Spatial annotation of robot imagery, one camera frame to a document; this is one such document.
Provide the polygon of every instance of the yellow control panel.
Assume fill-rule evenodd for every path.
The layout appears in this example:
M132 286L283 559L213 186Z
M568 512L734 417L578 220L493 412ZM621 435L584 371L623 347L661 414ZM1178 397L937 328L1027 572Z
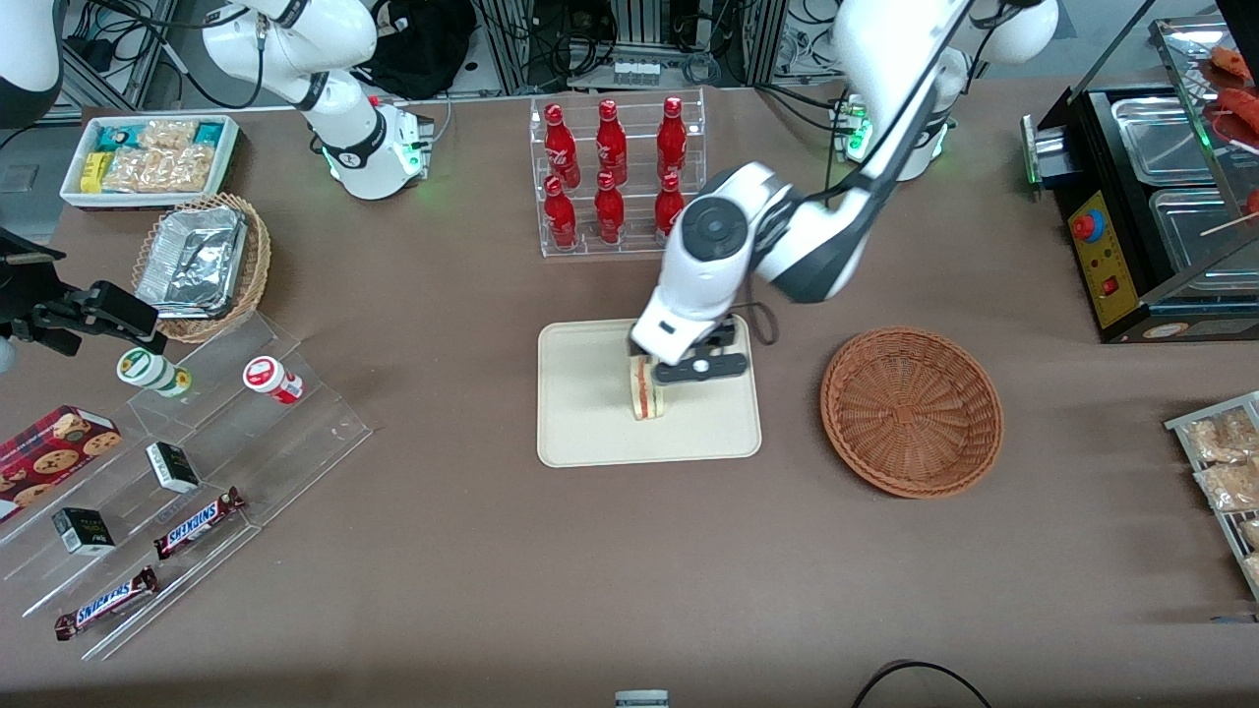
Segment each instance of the yellow control panel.
M1076 209L1066 226L1071 229L1071 243L1084 271L1093 310L1102 326L1108 328L1136 310L1139 299L1102 193L1098 191Z

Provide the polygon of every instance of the brown wicker basket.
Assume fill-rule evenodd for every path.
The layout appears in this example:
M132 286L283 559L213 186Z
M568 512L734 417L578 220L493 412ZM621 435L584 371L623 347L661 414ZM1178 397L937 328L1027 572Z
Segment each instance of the brown wicker basket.
M232 207L239 209L249 219L249 232L246 234L244 256L240 260L240 275L237 278L235 292L233 292L234 305L232 311L218 320L157 320L157 331L166 336L185 341L188 344L200 344L225 329L234 320L252 312L262 300L262 292L267 287L267 268L271 267L271 236L267 233L267 224L262 223L258 212L244 199L233 194L215 194L180 204L175 209L209 209L212 207ZM154 244L154 236L157 233L157 224L149 229L149 238L140 247L140 258L136 260L131 270L131 287L140 286L140 277L149 263L149 251Z
M822 377L822 425L844 461L900 496L951 496L997 460L1005 430L987 373L961 346L910 328L851 339Z

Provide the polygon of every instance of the yellow snack package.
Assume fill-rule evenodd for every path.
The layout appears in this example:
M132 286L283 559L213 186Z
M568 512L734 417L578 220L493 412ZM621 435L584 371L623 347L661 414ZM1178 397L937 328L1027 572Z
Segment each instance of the yellow snack package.
M83 175L79 178L79 191L84 194L99 194L101 180L110 171L110 163L113 161L113 152L88 152L83 161Z

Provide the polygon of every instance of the table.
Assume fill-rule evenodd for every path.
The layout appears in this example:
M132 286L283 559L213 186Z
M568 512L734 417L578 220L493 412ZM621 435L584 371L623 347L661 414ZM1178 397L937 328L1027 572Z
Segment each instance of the table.
M598 707L662 687L677 708L812 707L919 658L997 705L1253 705L1259 627L1207 624L1253 603L1161 421L1256 388L1259 349L1095 343L1053 202L1020 186L1017 120L1064 86L976 86L838 297L758 287L782 340L754 350L755 456L572 470L535 455L538 333L636 316L658 265L543 261L528 102L456 106L428 181L380 203L327 178L301 116L240 113L230 185L274 239L262 310L380 430L108 661L53 660L0 586L5 703ZM820 184L818 131L752 91L708 101L710 174L758 159ZM152 219L67 208L63 277L127 282ZM828 358L883 325L953 339L1001 393L1000 461L958 498L886 496L822 432ZM113 409L120 351L24 346L0 435L62 402ZM898 705L959 695L889 683Z

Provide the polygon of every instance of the red bottle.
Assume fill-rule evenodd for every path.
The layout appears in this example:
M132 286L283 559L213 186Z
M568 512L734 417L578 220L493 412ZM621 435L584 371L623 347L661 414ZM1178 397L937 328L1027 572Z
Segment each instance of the red bottle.
M626 203L617 191L616 178L599 173L599 193L594 195L594 212L599 217L599 238L608 246L621 243L626 226Z
M594 136L599 150L599 169L612 173L617 184L630 179L630 157L626 154L626 128L617 120L617 102L599 101L599 132Z
M543 210L546 213L546 227L555 241L555 248L572 251L577 248L577 213L573 210L573 202L564 194L564 185L558 176L546 175L543 186L546 189Z
M674 231L677 214L682 213L682 194L677 191L677 173L667 173L660 180L661 190L656 195L656 241L663 246L669 233Z
M546 161L551 174L559 175L564 185L577 189L582 184L582 169L577 166L577 141L573 131L564 125L564 111L551 103L543 110L546 117Z
M686 166L686 123L682 122L682 100L665 98L665 120L656 134L656 173L665 179L669 173L682 174Z

